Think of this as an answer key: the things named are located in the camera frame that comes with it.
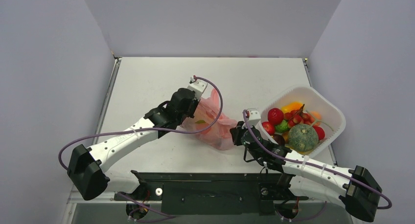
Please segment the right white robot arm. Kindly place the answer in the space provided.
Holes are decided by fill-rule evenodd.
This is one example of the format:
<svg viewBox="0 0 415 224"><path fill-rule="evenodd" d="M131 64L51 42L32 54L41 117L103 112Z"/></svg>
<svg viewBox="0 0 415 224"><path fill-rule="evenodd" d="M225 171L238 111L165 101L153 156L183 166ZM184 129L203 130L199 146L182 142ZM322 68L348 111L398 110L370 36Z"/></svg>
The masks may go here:
<svg viewBox="0 0 415 224"><path fill-rule="evenodd" d="M303 156L285 146L264 140L255 127L240 121L230 129L233 144L244 146L259 165L281 173L276 184L282 198L291 195L316 198L343 207L364 222L373 222L382 188L368 169L331 166Z"/></svg>

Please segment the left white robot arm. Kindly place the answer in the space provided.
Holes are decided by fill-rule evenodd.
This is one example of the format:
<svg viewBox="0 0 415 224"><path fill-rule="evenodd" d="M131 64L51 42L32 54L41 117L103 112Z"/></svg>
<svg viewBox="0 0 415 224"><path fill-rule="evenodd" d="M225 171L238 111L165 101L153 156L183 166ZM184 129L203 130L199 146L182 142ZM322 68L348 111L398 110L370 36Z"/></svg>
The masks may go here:
<svg viewBox="0 0 415 224"><path fill-rule="evenodd" d="M144 197L146 186L133 172L116 181L110 168L140 146L161 138L166 133L177 132L177 127L194 112L206 86L180 88L165 101L151 109L130 128L112 133L112 138L85 147L76 146L71 153L67 175L86 201L93 200L106 190L126 192L135 200Z"/></svg>

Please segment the fake fruit with green leaf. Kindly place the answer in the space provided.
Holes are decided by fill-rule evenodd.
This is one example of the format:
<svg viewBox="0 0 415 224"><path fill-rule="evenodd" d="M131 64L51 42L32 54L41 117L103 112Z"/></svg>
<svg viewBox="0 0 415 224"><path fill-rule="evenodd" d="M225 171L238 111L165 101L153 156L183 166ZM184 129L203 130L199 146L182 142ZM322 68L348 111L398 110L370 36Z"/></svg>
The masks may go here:
<svg viewBox="0 0 415 224"><path fill-rule="evenodd" d="M212 130L212 127L209 126L209 122L206 122L205 120L195 121L194 126L195 131L198 131L201 135L207 134Z"/></svg>

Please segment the dark purple fake plum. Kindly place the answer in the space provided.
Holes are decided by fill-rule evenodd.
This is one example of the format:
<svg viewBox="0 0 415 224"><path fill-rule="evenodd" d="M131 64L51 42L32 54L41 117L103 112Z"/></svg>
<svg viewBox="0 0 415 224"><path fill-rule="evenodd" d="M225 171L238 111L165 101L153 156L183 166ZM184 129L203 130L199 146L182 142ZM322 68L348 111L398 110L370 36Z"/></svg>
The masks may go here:
<svg viewBox="0 0 415 224"><path fill-rule="evenodd" d="M276 142L276 144L281 145L281 146L285 146L285 139L282 135L280 134L274 134L272 136L272 138L274 139L274 141Z"/></svg>

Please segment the red fake tomato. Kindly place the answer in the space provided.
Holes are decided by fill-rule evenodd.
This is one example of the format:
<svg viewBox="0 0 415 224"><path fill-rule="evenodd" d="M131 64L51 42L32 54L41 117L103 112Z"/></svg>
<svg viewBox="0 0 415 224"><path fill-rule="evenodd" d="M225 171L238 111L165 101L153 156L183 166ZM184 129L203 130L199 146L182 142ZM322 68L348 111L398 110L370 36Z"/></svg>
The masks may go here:
<svg viewBox="0 0 415 224"><path fill-rule="evenodd" d="M272 108L267 114L268 121L276 126L284 120L284 112L279 108Z"/></svg>

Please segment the red fake cherry bunch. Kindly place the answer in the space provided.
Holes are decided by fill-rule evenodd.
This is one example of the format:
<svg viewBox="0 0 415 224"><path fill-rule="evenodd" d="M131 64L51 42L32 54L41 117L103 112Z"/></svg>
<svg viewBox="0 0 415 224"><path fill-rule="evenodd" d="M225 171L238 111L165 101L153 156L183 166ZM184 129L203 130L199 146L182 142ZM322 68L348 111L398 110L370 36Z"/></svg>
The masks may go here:
<svg viewBox="0 0 415 224"><path fill-rule="evenodd" d="M303 105L298 111L292 111L284 114L284 120L288 121L288 127L291 129L298 124L312 125L310 115L304 111Z"/></svg>

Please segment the green fake melon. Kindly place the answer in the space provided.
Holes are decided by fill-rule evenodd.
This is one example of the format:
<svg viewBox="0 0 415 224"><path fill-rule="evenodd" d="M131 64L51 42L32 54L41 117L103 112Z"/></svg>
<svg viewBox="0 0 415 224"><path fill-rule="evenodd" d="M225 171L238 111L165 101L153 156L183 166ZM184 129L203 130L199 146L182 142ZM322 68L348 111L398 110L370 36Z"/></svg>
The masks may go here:
<svg viewBox="0 0 415 224"><path fill-rule="evenodd" d="M317 146L319 137L316 130L307 124L297 124L288 132L290 147L298 152L312 151Z"/></svg>

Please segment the yellow fake bell pepper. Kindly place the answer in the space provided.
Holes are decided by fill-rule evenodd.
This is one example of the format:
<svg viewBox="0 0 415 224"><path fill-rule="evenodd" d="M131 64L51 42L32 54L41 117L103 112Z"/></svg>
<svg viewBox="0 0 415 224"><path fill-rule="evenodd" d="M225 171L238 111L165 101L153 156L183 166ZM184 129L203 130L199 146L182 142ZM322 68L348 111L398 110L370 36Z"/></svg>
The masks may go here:
<svg viewBox="0 0 415 224"><path fill-rule="evenodd" d="M301 102L292 102L281 108L283 113L298 111L304 104Z"/></svg>

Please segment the yellow fake banana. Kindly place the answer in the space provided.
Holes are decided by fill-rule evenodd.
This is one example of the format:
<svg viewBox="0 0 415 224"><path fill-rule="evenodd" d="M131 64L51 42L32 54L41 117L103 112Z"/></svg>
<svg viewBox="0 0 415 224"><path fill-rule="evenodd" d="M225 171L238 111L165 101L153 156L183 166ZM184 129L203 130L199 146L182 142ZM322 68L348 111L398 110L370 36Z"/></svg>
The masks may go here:
<svg viewBox="0 0 415 224"><path fill-rule="evenodd" d="M284 146L284 147L285 147L285 148L290 149L290 150L291 150L291 151L293 151L293 152L297 152L297 153L299 153L299 154L301 154L301 155L309 155L309 154L311 153L311 151L307 151L307 152L297 151L297 150L295 150L295 149L293 149L293 148L289 147L289 145L288 145L288 146Z"/></svg>

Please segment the orange fake fruit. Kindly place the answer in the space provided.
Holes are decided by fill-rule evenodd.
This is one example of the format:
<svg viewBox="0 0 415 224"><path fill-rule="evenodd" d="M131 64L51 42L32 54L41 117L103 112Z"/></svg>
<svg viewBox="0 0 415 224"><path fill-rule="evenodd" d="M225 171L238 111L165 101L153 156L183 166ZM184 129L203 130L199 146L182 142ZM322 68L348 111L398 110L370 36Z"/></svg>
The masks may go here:
<svg viewBox="0 0 415 224"><path fill-rule="evenodd" d="M311 123L314 123L314 126L320 126L322 120L321 114L316 111L309 111L308 114L310 115Z"/></svg>

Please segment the red fake fruit right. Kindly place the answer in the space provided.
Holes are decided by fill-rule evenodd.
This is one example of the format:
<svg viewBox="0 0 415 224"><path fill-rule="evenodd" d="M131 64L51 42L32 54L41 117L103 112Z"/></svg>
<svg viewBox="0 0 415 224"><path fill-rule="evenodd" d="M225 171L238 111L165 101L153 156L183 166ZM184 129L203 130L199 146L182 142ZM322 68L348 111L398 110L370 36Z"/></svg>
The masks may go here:
<svg viewBox="0 0 415 224"><path fill-rule="evenodd" d="M318 140L321 141L325 138L325 131L323 130L323 128L319 127L319 126L313 126L314 130L316 131L317 135L318 135Z"/></svg>

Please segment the white plastic basket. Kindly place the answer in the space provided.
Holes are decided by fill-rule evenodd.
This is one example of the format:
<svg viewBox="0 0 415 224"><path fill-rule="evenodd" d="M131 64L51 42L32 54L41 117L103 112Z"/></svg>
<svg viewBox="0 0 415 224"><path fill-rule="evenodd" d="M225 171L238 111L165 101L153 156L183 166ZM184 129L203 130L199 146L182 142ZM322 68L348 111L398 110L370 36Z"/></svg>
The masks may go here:
<svg viewBox="0 0 415 224"><path fill-rule="evenodd" d="M306 123L315 123L324 130L324 138L311 151L305 152L311 158L327 149L346 127L343 113L310 86L294 85L279 93L259 109L261 122L268 120L268 112L273 108L288 112L303 108L303 113L307 114Z"/></svg>

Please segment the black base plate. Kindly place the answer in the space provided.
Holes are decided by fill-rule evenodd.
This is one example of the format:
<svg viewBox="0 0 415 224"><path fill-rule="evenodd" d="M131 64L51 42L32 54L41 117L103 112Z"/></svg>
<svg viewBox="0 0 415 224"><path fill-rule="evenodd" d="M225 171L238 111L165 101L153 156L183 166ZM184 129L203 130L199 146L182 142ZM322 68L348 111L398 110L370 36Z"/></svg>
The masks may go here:
<svg viewBox="0 0 415 224"><path fill-rule="evenodd" d="M273 215L306 200L289 191L279 173L134 173L140 182L128 197L160 204L170 215Z"/></svg>

